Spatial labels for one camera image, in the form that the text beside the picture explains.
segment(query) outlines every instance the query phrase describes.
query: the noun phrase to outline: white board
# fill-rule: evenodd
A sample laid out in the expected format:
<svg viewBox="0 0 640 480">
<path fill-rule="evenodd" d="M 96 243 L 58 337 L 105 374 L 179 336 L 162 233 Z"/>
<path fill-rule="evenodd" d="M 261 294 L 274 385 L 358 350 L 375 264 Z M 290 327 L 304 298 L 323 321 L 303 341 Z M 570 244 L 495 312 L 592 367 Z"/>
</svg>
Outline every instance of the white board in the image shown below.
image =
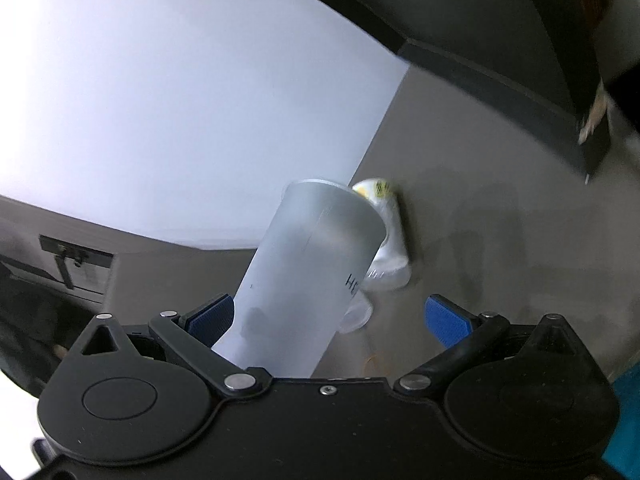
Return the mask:
<svg viewBox="0 0 640 480">
<path fill-rule="evenodd" d="M 0 0 L 0 37 L 0 194 L 203 248 L 347 183 L 407 68 L 318 0 Z"/>
</svg>

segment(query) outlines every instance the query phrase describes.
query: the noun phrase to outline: clear plastic cup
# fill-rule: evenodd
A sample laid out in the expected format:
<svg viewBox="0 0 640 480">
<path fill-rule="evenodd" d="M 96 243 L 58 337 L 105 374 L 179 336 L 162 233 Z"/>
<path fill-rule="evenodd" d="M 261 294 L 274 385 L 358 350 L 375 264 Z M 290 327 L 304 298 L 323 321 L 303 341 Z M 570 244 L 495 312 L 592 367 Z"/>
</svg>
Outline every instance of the clear plastic cup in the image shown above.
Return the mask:
<svg viewBox="0 0 640 480">
<path fill-rule="evenodd" d="M 241 368 L 309 377 L 385 236 L 348 187 L 290 184 L 234 298 L 233 325 L 212 348 Z"/>
</svg>

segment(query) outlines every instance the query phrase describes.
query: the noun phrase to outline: blue textured pad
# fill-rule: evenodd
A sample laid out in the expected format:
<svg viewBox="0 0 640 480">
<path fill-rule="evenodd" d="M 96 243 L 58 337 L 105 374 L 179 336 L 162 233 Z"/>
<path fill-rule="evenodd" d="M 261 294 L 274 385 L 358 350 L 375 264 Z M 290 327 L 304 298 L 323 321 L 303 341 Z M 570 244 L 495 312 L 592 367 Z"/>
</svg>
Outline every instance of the blue textured pad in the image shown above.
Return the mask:
<svg viewBox="0 0 640 480">
<path fill-rule="evenodd" d="M 452 312 L 433 296 L 429 296 L 424 304 L 424 323 L 445 348 L 459 343 L 473 331 L 467 318 Z"/>
<path fill-rule="evenodd" d="M 187 314 L 187 317 L 184 323 L 186 332 L 211 348 L 234 322 L 234 300 L 227 294 L 201 307 L 197 314 Z"/>
</svg>

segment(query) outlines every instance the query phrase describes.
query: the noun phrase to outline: screw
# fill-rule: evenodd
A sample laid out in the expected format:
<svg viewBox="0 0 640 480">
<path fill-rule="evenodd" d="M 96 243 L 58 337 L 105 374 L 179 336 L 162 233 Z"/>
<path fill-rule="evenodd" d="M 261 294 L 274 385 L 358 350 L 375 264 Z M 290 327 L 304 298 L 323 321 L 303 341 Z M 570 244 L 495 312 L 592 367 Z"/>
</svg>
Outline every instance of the screw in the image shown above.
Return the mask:
<svg viewBox="0 0 640 480">
<path fill-rule="evenodd" d="M 225 378 L 225 386 L 233 392 L 247 390 L 255 383 L 255 377 L 249 374 L 231 374 Z"/>
<path fill-rule="evenodd" d="M 320 393 L 323 395 L 335 395 L 336 393 L 338 393 L 338 388 L 327 384 L 326 386 L 320 387 Z"/>
<path fill-rule="evenodd" d="M 431 379 L 426 375 L 409 374 L 400 379 L 400 386 L 408 392 L 419 392 L 431 386 Z"/>
</svg>

